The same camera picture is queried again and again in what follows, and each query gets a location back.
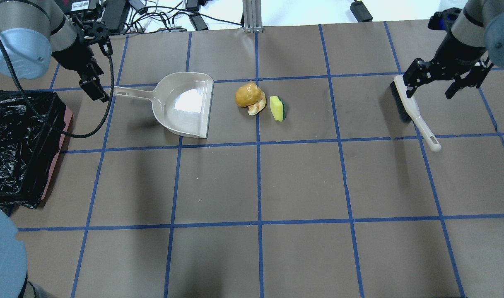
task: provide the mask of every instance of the yellow sponge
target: yellow sponge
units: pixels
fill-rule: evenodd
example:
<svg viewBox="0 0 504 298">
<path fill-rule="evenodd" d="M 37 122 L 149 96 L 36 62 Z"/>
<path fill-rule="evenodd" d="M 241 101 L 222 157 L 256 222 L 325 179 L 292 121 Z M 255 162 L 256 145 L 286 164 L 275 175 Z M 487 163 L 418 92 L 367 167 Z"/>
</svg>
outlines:
<svg viewBox="0 0 504 298">
<path fill-rule="evenodd" d="M 276 121 L 283 121 L 287 116 L 285 111 L 285 104 L 284 102 L 282 102 L 282 100 L 280 100 L 278 96 L 270 97 L 270 111 L 272 112 L 272 115 L 274 116 L 274 119 Z"/>
</svg>

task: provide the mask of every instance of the sticker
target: sticker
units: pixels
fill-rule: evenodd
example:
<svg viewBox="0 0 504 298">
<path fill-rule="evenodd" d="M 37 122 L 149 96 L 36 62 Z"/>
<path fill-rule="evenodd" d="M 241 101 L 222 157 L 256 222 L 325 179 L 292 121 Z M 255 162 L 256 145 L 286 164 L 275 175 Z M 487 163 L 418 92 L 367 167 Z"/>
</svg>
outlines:
<svg viewBox="0 0 504 298">
<path fill-rule="evenodd" d="M 72 4 L 72 11 L 87 10 L 89 7 L 89 1 L 74 2 Z"/>
</svg>

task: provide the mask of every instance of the trash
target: trash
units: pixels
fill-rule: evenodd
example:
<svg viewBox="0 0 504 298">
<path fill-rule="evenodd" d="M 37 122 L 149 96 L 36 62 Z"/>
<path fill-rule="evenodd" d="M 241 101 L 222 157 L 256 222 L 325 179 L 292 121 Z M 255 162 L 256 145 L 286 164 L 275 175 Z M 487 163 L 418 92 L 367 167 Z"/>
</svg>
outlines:
<svg viewBox="0 0 504 298">
<path fill-rule="evenodd" d="M 54 92 L 27 92 L 49 124 L 64 130 L 72 112 Z M 47 126 L 17 91 L 0 91 L 0 209 L 36 209 L 45 196 L 64 135 Z"/>
</svg>

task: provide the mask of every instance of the dustpan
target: dustpan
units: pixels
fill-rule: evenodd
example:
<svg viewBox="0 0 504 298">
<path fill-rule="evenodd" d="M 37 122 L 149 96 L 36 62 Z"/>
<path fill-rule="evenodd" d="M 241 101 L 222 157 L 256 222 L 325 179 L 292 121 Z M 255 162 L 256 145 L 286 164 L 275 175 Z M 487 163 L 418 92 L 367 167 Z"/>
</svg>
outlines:
<svg viewBox="0 0 504 298">
<path fill-rule="evenodd" d="M 114 87 L 116 98 L 150 100 L 154 117 L 165 128 L 184 137 L 207 138 L 213 79 L 207 74 L 170 74 L 153 91 Z"/>
</svg>

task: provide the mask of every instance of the blue tape grid line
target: blue tape grid line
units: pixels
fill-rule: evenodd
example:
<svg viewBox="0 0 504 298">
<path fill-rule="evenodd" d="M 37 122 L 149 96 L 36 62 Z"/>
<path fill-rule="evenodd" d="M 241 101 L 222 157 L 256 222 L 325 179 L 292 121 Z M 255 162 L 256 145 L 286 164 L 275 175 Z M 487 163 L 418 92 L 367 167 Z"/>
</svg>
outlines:
<svg viewBox="0 0 504 298">
<path fill-rule="evenodd" d="M 189 71 L 189 60 L 191 57 L 191 39 L 193 39 L 192 32 L 189 32 L 188 44 L 187 44 L 187 57 L 186 57 L 186 72 Z M 163 287 L 163 297 L 167 298 L 169 296 L 169 280 L 171 279 L 171 262 L 172 262 L 172 252 L 173 252 L 173 240 L 174 240 L 174 228 L 176 219 L 176 200 L 178 198 L 178 179 L 180 178 L 180 164 L 182 160 L 182 143 L 183 137 L 180 136 L 178 139 L 178 153 L 176 154 L 176 173 L 174 174 L 174 192 L 173 192 L 173 206 L 171 209 L 171 225 L 169 230 L 169 245 L 167 246 L 167 263 L 165 265 L 165 278 Z"/>
<path fill-rule="evenodd" d="M 427 168 L 428 179 L 430 181 L 430 187 L 432 188 L 432 194 L 434 195 L 434 202 L 436 203 L 436 209 L 438 211 L 439 220 L 441 222 L 441 229 L 443 230 L 443 236 L 445 237 L 445 243 L 447 244 L 447 250 L 449 251 L 449 257 L 451 259 L 451 265 L 454 271 L 454 277 L 456 278 L 456 283 L 458 285 L 458 290 L 460 291 L 460 296 L 465 297 L 465 292 L 463 290 L 462 281 L 460 279 L 460 273 L 458 272 L 458 266 L 456 266 L 456 260 L 454 259 L 454 253 L 451 246 L 451 240 L 449 239 L 449 233 L 447 232 L 447 225 L 445 224 L 445 218 L 443 217 L 443 211 L 441 210 L 441 205 L 439 203 L 438 194 L 436 191 L 436 185 L 434 184 L 434 178 L 432 177 L 432 171 L 430 170 L 430 165 L 428 163 L 427 153 L 424 149 L 423 140 L 421 134 L 416 128 L 416 134 L 418 135 L 419 146 L 423 154 L 424 165 Z"/>
<path fill-rule="evenodd" d="M 254 32 L 256 55 L 256 84 L 259 85 L 259 37 Z M 263 275 L 263 209 L 261 208 L 261 134 L 259 130 L 259 114 L 256 115 L 256 154 L 257 154 L 257 225 L 258 225 L 258 259 L 259 259 L 259 298 L 265 297 Z"/>
<path fill-rule="evenodd" d="M 318 25 L 318 29 L 320 30 L 320 39 L 322 40 L 323 55 L 326 60 L 327 76 L 328 76 L 328 82 L 329 82 L 329 95 L 331 96 L 331 108 L 333 111 L 333 119 L 335 120 L 335 130 L 337 132 L 337 143 L 338 143 L 338 151 L 339 151 L 339 155 L 340 155 L 340 164 L 342 167 L 342 179 L 343 179 L 343 183 L 344 183 L 344 192 L 346 194 L 346 205 L 347 205 L 347 209 L 348 209 L 348 216 L 350 218 L 350 230 L 351 230 L 351 235 L 352 235 L 354 264 L 355 264 L 355 268 L 357 271 L 358 290 L 359 290 L 360 297 L 364 298 L 364 286 L 363 286 L 363 282 L 362 282 L 362 273 L 360 271 L 360 262 L 359 262 L 358 247 L 357 247 L 357 237 L 356 237 L 355 230 L 354 230 L 354 222 L 352 221 L 353 220 L 353 212 L 352 212 L 352 208 L 351 208 L 350 190 L 348 189 L 346 164 L 344 161 L 344 154 L 343 154 L 343 149 L 342 149 L 342 139 L 341 139 L 341 135 L 340 135 L 340 129 L 338 126 L 337 107 L 335 104 L 335 95 L 333 92 L 333 81 L 331 79 L 331 69 L 329 66 L 329 57 L 327 55 L 326 40 L 323 35 L 323 30 L 322 30 L 321 24 Z"/>
<path fill-rule="evenodd" d="M 386 30 L 386 35 L 388 35 L 388 42 L 390 42 L 390 47 L 392 48 L 393 58 L 395 59 L 395 65 L 397 66 L 397 71 L 401 72 L 401 65 L 399 65 L 399 59 L 397 58 L 397 53 L 395 52 L 395 47 L 393 46 L 392 35 L 390 34 L 390 30 L 388 29 L 388 23 L 386 21 L 383 22 L 384 29 Z"/>
<path fill-rule="evenodd" d="M 123 47 L 123 56 L 121 56 L 121 64 L 119 66 L 119 72 L 118 72 L 118 77 L 116 79 L 116 84 L 118 84 L 121 79 L 121 73 L 123 71 L 123 63 L 125 62 L 125 54 L 127 53 L 128 39 L 129 39 L 129 36 L 127 36 L 125 39 L 125 46 Z M 101 175 L 101 168 L 103 165 L 104 153 L 105 153 L 105 149 L 106 149 L 106 142 L 108 140 L 108 133 L 110 131 L 110 124 L 112 123 L 112 115 L 114 112 L 115 98 L 111 98 L 110 100 L 112 100 L 112 104 L 110 107 L 110 113 L 108 115 L 108 122 L 106 123 L 106 131 L 104 133 L 103 147 L 101 149 L 101 158 L 99 160 L 99 166 L 97 168 L 97 173 L 95 174 L 95 182 L 93 185 L 92 198 L 91 198 L 90 204 L 89 204 L 86 227 L 89 227 L 89 223 L 92 218 L 93 204 L 95 202 L 95 194 L 97 192 L 97 186 L 99 184 L 99 177 Z M 86 247 L 87 237 L 88 237 L 88 229 L 86 229 L 84 231 L 84 235 L 83 235 L 83 242 L 81 245 L 81 251 L 79 253 L 79 259 L 77 262 L 77 269 L 75 270 L 75 278 L 73 281 L 71 298 L 75 298 L 75 292 L 77 290 L 78 278 L 79 278 L 79 274 L 81 272 L 81 264 L 82 264 L 82 260 L 84 257 L 84 249 Z"/>
<path fill-rule="evenodd" d="M 110 124 L 111 124 L 111 117 L 113 113 L 113 107 L 114 107 L 114 102 L 112 102 L 112 107 L 110 111 L 110 116 L 108 119 L 107 127 L 106 127 L 106 134 L 104 138 L 104 144 L 102 149 L 86 149 L 86 150 L 68 150 L 68 151 L 62 151 L 61 153 L 66 153 L 66 154 L 78 154 L 78 153 L 101 153 L 101 158 L 98 166 L 98 171 L 96 173 L 96 179 L 94 183 L 94 189 L 92 193 L 92 198 L 91 198 L 91 204 L 89 207 L 89 213 L 87 216 L 87 224 L 85 226 L 67 226 L 67 227 L 42 227 L 42 228 L 19 228 L 19 231 L 25 231 L 25 232 L 32 232 L 32 231 L 84 231 L 84 236 L 83 236 L 83 242 L 81 245 L 81 252 L 80 252 L 80 257 L 78 260 L 77 264 L 77 270 L 76 270 L 76 275 L 74 279 L 74 284 L 72 287 L 72 298 L 75 296 L 75 291 L 77 287 L 77 281 L 78 281 L 78 275 L 80 273 L 80 268 L 82 264 L 82 259 L 83 259 L 83 254 L 84 254 L 84 248 L 85 248 L 85 243 L 87 240 L 87 232 L 92 231 L 92 230 L 129 230 L 129 229 L 145 229 L 145 228 L 169 228 L 170 229 L 170 238 L 169 238 L 169 248 L 168 248 L 168 255 L 167 255 L 167 267 L 166 267 L 166 275 L 165 275 L 165 290 L 164 290 L 164 296 L 167 297 L 168 293 L 168 286 L 169 286 L 169 277 L 170 277 L 170 264 L 171 264 L 171 253 L 172 253 L 172 239 L 174 235 L 174 229 L 175 228 L 201 228 L 201 227 L 209 227 L 209 226 L 250 226 L 250 225 L 258 225 L 258 237 L 259 237 L 259 279 L 260 279 L 260 297 L 264 297 L 264 288 L 263 288 L 263 233 L 262 233 L 262 226 L 263 225 L 283 225 L 283 224 L 327 224 L 327 223 L 350 223 L 351 226 L 351 232 L 352 232 L 352 243 L 354 246 L 354 258 L 356 262 L 356 269 L 357 269 L 357 278 L 358 278 L 358 283 L 359 283 L 359 291 L 360 295 L 364 297 L 364 290 L 363 290 L 363 284 L 362 284 L 362 274 L 360 273 L 360 264 L 359 264 L 359 258 L 358 258 L 358 249 L 357 249 L 357 244 L 356 244 L 356 235 L 355 235 L 355 230 L 354 230 L 354 223 L 364 223 L 364 222 L 409 222 L 409 221 L 432 221 L 432 220 L 439 220 L 441 221 L 443 232 L 445 235 L 445 240 L 447 243 L 447 247 L 449 249 L 449 255 L 451 257 L 452 261 L 452 266 L 454 269 L 454 273 L 456 276 L 456 280 L 458 283 L 458 288 L 460 290 L 460 293 L 462 296 L 464 295 L 464 291 L 461 285 L 460 281 L 460 276 L 458 274 L 458 269 L 456 267 L 456 261 L 454 260 L 453 256 L 453 251 L 452 247 L 450 244 L 450 239 L 446 230 L 445 226 L 445 220 L 457 220 L 457 219 L 497 219 L 497 218 L 504 218 L 504 214 L 477 214 L 477 215 L 443 215 L 443 212 L 441 211 L 441 206 L 439 205 L 439 199 L 437 198 L 437 192 L 436 188 L 434 186 L 434 182 L 432 179 L 432 173 L 430 172 L 430 167 L 428 164 L 428 159 L 426 157 L 426 151 L 424 150 L 424 146 L 422 143 L 422 137 L 419 134 L 419 131 L 416 128 L 416 136 L 405 136 L 405 137 L 399 137 L 395 139 L 417 139 L 420 143 L 420 147 L 422 149 L 422 154 L 424 156 L 424 161 L 426 164 L 427 168 L 427 173 L 429 175 L 430 179 L 430 184 L 432 186 L 432 191 L 434 193 L 435 197 L 435 202 L 437 205 L 437 209 L 439 212 L 438 216 L 418 216 L 418 217 L 383 217 L 383 218 L 358 218 L 355 219 L 352 216 L 352 210 L 350 206 L 350 195 L 349 195 L 349 190 L 347 187 L 347 176 L 346 176 L 346 169 L 345 169 L 345 164 L 343 160 L 343 151 L 342 151 L 342 142 L 367 142 L 367 141 L 390 141 L 391 138 L 389 137 L 369 137 L 369 138 L 341 138 L 340 131 L 339 131 L 339 126 L 338 126 L 338 119 L 337 115 L 335 112 L 335 98 L 333 94 L 333 83 L 331 78 L 333 77 L 357 77 L 357 76 L 379 76 L 379 75 L 398 75 L 398 74 L 403 74 L 401 71 L 400 65 L 399 65 L 399 60 L 397 57 L 397 54 L 394 49 L 394 45 L 392 42 L 392 38 L 390 35 L 390 31 L 388 29 L 388 25 L 386 22 L 384 22 L 384 26 L 386 29 L 386 33 L 388 35 L 388 41 L 390 42 L 390 46 L 392 49 L 392 53 L 396 62 L 396 66 L 398 68 L 397 72 L 385 72 L 385 73 L 359 73 L 359 74 L 331 74 L 330 73 L 330 65 L 329 65 L 329 60 L 328 60 L 328 55 L 326 51 L 326 42 L 324 39 L 323 35 L 323 30 L 322 26 L 319 25 L 318 28 L 320 30 L 320 36 L 322 40 L 322 46 L 323 46 L 323 51 L 324 51 L 324 58 L 326 60 L 326 68 L 327 68 L 327 75 L 319 75 L 319 76 L 293 76 L 293 77 L 265 77 L 261 78 L 259 77 L 259 51 L 258 51 L 258 34 L 257 32 L 254 34 L 255 35 L 255 51 L 256 51 L 256 77 L 253 79 L 227 79 L 227 80 L 217 80 L 215 83 L 230 83 L 230 82 L 250 82 L 250 81 L 255 81 L 257 84 L 259 84 L 260 81 L 274 81 L 274 80 L 282 80 L 282 79 L 328 79 L 329 82 L 329 88 L 330 88 L 330 96 L 331 96 L 331 104 L 333 108 L 333 117 L 335 120 L 335 129 L 337 130 L 337 139 L 312 139 L 312 140 L 295 140 L 295 141 L 282 141 L 282 142 L 261 142 L 260 141 L 260 130 L 259 130 L 259 116 L 256 116 L 256 142 L 243 142 L 243 143 L 221 143 L 221 144 L 196 144 L 196 145 L 182 145 L 182 137 L 180 137 L 178 145 L 173 145 L 173 146 L 164 146 L 164 147 L 125 147 L 125 148 L 106 148 L 106 140 L 108 139 L 108 133 L 110 129 Z M 119 84 L 120 77 L 121 77 L 121 71 L 123 69 L 123 62 L 125 59 L 125 53 L 127 49 L 127 44 L 128 44 L 128 37 L 125 40 L 125 47 L 123 49 L 123 56 L 121 58 L 121 66 L 119 69 L 119 75 L 117 78 L 117 84 Z M 189 59 L 191 55 L 191 32 L 189 33 L 189 40 L 188 40 L 188 51 L 187 51 L 187 60 L 186 60 L 186 71 L 189 70 Z M 38 90 L 38 91 L 70 91 L 70 90 L 80 90 L 79 87 L 68 87 L 68 88 L 58 88 L 58 89 L 53 89 L 53 84 L 55 83 L 55 78 L 57 76 L 57 73 L 59 71 L 59 64 L 57 64 L 57 68 L 55 69 L 55 73 L 53 74 L 53 79 L 51 81 L 50 89 L 48 90 Z M 122 85 L 125 87 L 150 87 L 150 86 L 156 86 L 157 83 L 154 84 L 126 84 Z M 498 126 L 496 121 L 494 120 L 493 114 L 489 108 L 489 105 L 487 103 L 487 100 L 485 99 L 485 96 L 483 94 L 483 91 L 479 89 L 480 95 L 485 103 L 485 107 L 488 110 L 489 116 L 494 124 L 495 130 L 497 131 L 496 133 L 492 134 L 464 134 L 464 135 L 440 135 L 437 136 L 438 138 L 455 138 L 455 137 L 494 137 L 498 136 L 501 139 L 502 145 L 504 147 L 504 132 L 498 132 Z M 289 220 L 289 221 L 263 221 L 262 220 L 262 215 L 261 215 L 261 164 L 260 164 L 260 146 L 261 145 L 273 145 L 273 144 L 300 144 L 300 143 L 328 143 L 328 142 L 338 142 L 339 146 L 339 154 L 340 154 L 340 161 L 341 161 L 341 166 L 342 166 L 342 174 L 343 174 L 343 181 L 344 181 L 344 187 L 346 191 L 346 204 L 348 206 L 348 215 L 349 218 L 347 219 L 308 219 L 308 220 Z M 201 148 L 201 147 L 228 147 L 228 146 L 256 146 L 257 147 L 257 172 L 258 172 L 258 220 L 257 222 L 220 222 L 220 223 L 188 223 L 188 224 L 175 224 L 174 223 L 174 218 L 176 215 L 176 197 L 178 194 L 178 177 L 179 177 L 179 170 L 180 170 L 180 159 L 181 159 L 181 149 L 182 148 Z M 131 151 L 131 150 L 150 150 L 150 149 L 178 149 L 178 155 L 177 155 L 177 164 L 176 164 L 176 177 L 175 177 L 175 186 L 174 186 L 174 202 L 173 202 L 173 207 L 172 207 L 172 218 L 171 218 L 171 223 L 170 224 L 155 224 L 155 225 L 119 225 L 119 226 L 91 226 L 90 219 L 91 219 L 91 213 L 93 209 L 93 203 L 95 199 L 95 193 L 97 190 L 97 185 L 98 185 L 98 180 L 99 180 L 99 175 L 101 171 L 101 166 L 102 162 L 104 160 L 104 153 L 106 151 Z"/>
<path fill-rule="evenodd" d="M 404 217 L 368 217 L 354 219 L 291 219 L 261 221 L 262 225 L 296 225 L 296 224 L 338 224 L 338 223 L 375 223 L 375 222 L 417 222 L 439 221 L 439 216 L 404 216 Z M 471 215 L 443 215 L 443 219 L 467 220 L 467 219 L 504 219 L 503 214 L 471 214 Z M 207 222 L 207 223 L 182 223 L 174 224 L 174 228 L 208 228 L 214 226 L 250 226 L 259 225 L 258 221 L 247 222 Z M 109 225 L 109 226 L 53 226 L 53 227 L 30 227 L 18 228 L 19 232 L 38 231 L 96 231 L 96 230 L 142 230 L 149 228 L 171 228 L 171 224 L 145 224 L 145 225 Z"/>
<path fill-rule="evenodd" d="M 386 34 L 388 35 L 388 41 L 390 42 L 390 47 L 392 48 L 392 53 L 393 53 L 393 57 L 395 59 L 395 64 L 397 66 L 397 70 L 399 72 L 401 72 L 401 66 L 399 64 L 399 59 L 397 58 L 397 54 L 395 52 L 395 47 L 393 45 L 392 36 L 390 35 L 390 30 L 388 29 L 388 24 L 386 22 L 383 22 L 383 23 L 384 23 L 384 28 L 386 29 Z M 434 196 L 434 202 L 435 202 L 436 208 L 438 210 L 438 215 L 439 215 L 440 222 L 441 222 L 441 229 L 443 230 L 443 236 L 445 237 L 445 242 L 447 244 L 447 250 L 449 251 L 449 257 L 451 259 L 451 265 L 452 265 L 452 268 L 453 268 L 453 271 L 454 271 L 454 277 L 456 278 L 456 284 L 458 285 L 458 290 L 460 291 L 460 296 L 465 297 L 465 292 L 463 290 L 462 281 L 460 279 L 460 273 L 458 272 L 458 266 L 456 266 L 456 260 L 454 259 L 454 253 L 453 253 L 452 246 L 451 246 L 451 240 L 449 239 L 449 233 L 447 232 L 447 226 L 445 224 L 445 218 L 443 218 L 443 211 L 441 210 L 441 205 L 439 204 L 439 198 L 438 198 L 438 194 L 437 194 L 437 191 L 436 191 L 436 186 L 434 184 L 434 179 L 432 177 L 432 172 L 430 171 L 430 165 L 428 163 L 427 154 L 426 154 L 426 151 L 424 149 L 424 144 L 423 144 L 422 136 L 421 136 L 418 128 L 415 125 L 414 125 L 414 127 L 416 129 L 416 135 L 417 135 L 417 138 L 418 138 L 419 146 L 420 146 L 421 151 L 422 151 L 424 164 L 425 164 L 425 167 L 427 169 L 428 179 L 430 181 L 430 186 L 432 188 L 432 194 Z"/>
<path fill-rule="evenodd" d="M 60 63 L 57 63 L 57 68 L 55 68 L 55 73 L 53 73 L 53 79 L 51 80 L 51 85 L 49 85 L 50 90 L 53 89 L 53 84 L 55 83 L 55 79 L 57 79 L 57 74 L 58 74 L 59 68 L 60 68 Z"/>
<path fill-rule="evenodd" d="M 462 134 L 462 135 L 436 135 L 437 138 L 467 138 L 467 137 L 498 137 L 503 133 L 488 133 L 488 134 Z M 417 139 L 417 136 L 396 137 L 394 140 Z M 341 138 L 341 142 L 368 142 L 368 141 L 390 141 L 390 137 L 362 137 L 362 138 Z M 277 144 L 307 144 L 307 143 L 334 143 L 337 139 L 303 139 L 303 140 L 286 140 L 286 141 L 261 141 L 261 145 L 277 145 Z M 238 142 L 238 143 L 213 143 L 213 144 L 191 144 L 182 145 L 182 148 L 205 148 L 205 147 L 232 147 L 232 146 L 255 146 L 256 142 Z M 178 149 L 178 145 L 169 146 L 147 146 L 147 147 L 112 147 L 106 148 L 105 151 L 132 151 L 132 150 L 160 150 L 160 149 Z M 101 149 L 82 149 L 82 150 L 63 150 L 62 154 L 81 154 L 100 152 Z"/>
<path fill-rule="evenodd" d="M 178 197 L 178 178 L 180 177 L 180 161 L 182 159 L 182 139 L 180 136 L 178 140 L 178 154 L 176 155 L 176 173 L 174 174 L 174 192 L 173 192 L 173 207 L 171 209 L 171 225 L 169 230 L 169 245 L 167 246 L 167 263 L 165 266 L 165 281 L 163 296 L 167 298 L 169 295 L 169 279 L 171 274 L 171 257 L 173 251 L 174 228 L 176 218 L 176 198 Z"/>
<path fill-rule="evenodd" d="M 482 98 L 482 100 L 484 102 L 485 109 L 487 110 L 487 113 L 489 114 L 489 118 L 491 119 L 491 121 L 493 123 L 494 130 L 497 132 L 495 135 L 500 138 L 500 142 L 502 143 L 502 147 L 504 148 L 504 133 L 500 133 L 498 131 L 497 121 L 494 119 L 493 112 L 492 112 L 491 108 L 489 107 L 489 103 L 487 102 L 487 98 L 485 98 L 485 95 L 483 93 L 482 88 L 479 88 L 478 92 L 480 93 L 480 97 Z"/>
</svg>

